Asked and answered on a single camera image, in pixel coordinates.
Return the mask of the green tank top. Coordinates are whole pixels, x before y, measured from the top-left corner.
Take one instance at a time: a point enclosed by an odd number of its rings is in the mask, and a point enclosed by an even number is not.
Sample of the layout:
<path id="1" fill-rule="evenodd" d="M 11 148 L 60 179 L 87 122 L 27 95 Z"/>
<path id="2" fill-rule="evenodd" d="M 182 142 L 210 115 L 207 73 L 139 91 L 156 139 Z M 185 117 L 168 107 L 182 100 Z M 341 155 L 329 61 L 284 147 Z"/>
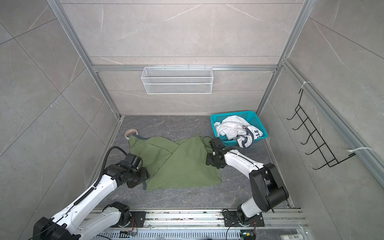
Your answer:
<path id="1" fill-rule="evenodd" d="M 144 190 L 211 187 L 222 183 L 221 171 L 206 164 L 208 151 L 200 135 L 175 142 L 160 136 L 129 137 L 130 153 L 143 159 L 150 178 Z"/>

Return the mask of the teal plastic basket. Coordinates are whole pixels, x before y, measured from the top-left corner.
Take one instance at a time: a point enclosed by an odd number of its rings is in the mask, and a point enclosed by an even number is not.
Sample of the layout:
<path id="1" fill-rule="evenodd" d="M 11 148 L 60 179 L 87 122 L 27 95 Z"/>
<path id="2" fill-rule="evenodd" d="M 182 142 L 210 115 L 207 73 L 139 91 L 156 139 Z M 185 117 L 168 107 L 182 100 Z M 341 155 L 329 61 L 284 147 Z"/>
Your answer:
<path id="1" fill-rule="evenodd" d="M 253 111 L 215 114 L 211 116 L 211 124 L 215 137 L 226 146 L 246 149 L 268 137 L 266 128 Z"/>

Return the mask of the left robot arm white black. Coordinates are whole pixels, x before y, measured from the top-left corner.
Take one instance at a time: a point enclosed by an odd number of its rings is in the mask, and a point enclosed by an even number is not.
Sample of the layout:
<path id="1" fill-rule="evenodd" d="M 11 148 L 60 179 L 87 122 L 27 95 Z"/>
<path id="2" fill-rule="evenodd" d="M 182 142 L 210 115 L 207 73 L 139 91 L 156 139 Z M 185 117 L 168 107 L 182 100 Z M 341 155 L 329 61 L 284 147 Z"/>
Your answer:
<path id="1" fill-rule="evenodd" d="M 109 165 L 95 183 L 50 219 L 42 217 L 33 227 L 33 240 L 90 240 L 101 231 L 134 223 L 130 208 L 122 203 L 109 204 L 96 217 L 89 213 L 111 192 L 126 184 L 132 189 L 150 178 L 139 156 L 126 154 L 123 161 Z"/>

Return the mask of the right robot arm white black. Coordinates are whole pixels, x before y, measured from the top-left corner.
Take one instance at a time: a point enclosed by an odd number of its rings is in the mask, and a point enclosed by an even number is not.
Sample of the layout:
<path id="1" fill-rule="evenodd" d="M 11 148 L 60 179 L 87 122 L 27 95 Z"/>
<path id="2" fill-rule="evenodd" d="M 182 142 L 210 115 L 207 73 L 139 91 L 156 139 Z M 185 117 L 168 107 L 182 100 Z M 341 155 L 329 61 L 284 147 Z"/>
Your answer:
<path id="1" fill-rule="evenodd" d="M 207 165 L 217 169 L 233 167 L 250 180 L 252 196 L 238 206 L 236 216 L 239 223 L 245 224 L 288 200 L 288 189 L 274 164 L 256 162 L 234 147 L 226 147 L 220 138 L 210 140 L 209 144 L 213 152 L 207 156 Z"/>

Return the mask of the white navy tank top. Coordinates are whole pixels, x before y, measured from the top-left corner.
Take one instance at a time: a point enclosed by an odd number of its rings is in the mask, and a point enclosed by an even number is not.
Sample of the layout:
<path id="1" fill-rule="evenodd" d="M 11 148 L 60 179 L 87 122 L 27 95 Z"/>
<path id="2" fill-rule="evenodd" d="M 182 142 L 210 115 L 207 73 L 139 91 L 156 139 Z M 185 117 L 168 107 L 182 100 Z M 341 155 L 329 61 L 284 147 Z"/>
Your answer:
<path id="1" fill-rule="evenodd" d="M 240 148 L 248 148 L 264 136 L 261 130 L 238 116 L 227 117 L 221 123 L 216 122 L 214 127 L 219 136 L 226 136 L 230 141 L 236 140 Z"/>

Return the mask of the tape roll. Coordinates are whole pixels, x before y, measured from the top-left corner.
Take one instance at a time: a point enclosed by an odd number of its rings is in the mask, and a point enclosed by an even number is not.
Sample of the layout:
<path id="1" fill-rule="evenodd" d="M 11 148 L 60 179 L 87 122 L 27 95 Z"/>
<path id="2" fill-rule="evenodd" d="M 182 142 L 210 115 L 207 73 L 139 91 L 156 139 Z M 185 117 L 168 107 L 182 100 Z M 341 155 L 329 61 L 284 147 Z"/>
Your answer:
<path id="1" fill-rule="evenodd" d="M 124 136 L 127 140 L 130 139 L 131 136 L 138 136 L 138 131 L 136 129 L 129 129 L 124 133 Z"/>

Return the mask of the white bottle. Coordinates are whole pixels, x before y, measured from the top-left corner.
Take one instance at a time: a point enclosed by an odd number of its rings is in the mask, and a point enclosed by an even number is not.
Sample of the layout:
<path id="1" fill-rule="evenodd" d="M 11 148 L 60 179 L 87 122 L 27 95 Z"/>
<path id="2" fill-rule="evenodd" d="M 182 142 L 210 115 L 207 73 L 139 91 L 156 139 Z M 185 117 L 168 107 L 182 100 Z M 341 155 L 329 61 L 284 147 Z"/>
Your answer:
<path id="1" fill-rule="evenodd" d="M 281 240 L 304 240 L 304 236 L 302 234 L 287 234 L 280 235 Z"/>

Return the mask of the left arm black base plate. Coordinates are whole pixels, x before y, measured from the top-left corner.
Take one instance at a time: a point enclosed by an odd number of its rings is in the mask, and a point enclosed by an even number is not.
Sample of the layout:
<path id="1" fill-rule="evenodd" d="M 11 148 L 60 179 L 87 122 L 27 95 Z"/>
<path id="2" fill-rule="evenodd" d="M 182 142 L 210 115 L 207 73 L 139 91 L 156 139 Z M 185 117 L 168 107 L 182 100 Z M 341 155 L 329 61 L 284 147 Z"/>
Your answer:
<path id="1" fill-rule="evenodd" d="M 119 221 L 112 228 L 142 228 L 146 219 L 146 212 L 134 211 L 121 213 Z"/>

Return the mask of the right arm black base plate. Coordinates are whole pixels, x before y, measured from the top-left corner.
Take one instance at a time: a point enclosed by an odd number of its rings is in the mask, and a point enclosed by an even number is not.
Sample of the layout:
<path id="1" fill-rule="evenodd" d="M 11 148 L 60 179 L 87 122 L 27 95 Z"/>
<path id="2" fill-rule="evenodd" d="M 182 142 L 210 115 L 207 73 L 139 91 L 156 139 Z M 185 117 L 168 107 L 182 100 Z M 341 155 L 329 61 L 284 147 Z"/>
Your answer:
<path id="1" fill-rule="evenodd" d="M 264 227 L 264 219 L 261 213 L 253 217 L 246 217 L 239 211 L 222 210 L 224 223 L 226 227 Z"/>

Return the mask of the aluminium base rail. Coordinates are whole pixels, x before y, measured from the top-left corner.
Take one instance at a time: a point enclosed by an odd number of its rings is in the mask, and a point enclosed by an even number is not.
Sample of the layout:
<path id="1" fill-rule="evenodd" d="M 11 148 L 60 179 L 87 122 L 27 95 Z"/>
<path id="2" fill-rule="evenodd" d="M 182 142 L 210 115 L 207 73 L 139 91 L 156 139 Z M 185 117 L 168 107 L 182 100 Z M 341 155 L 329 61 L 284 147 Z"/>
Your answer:
<path id="1" fill-rule="evenodd" d="M 280 240 L 280 235 L 314 237 L 300 209 L 261 213 L 264 227 L 226 227 L 221 209 L 132 210 L 146 212 L 142 228 L 108 228 L 95 240 Z"/>

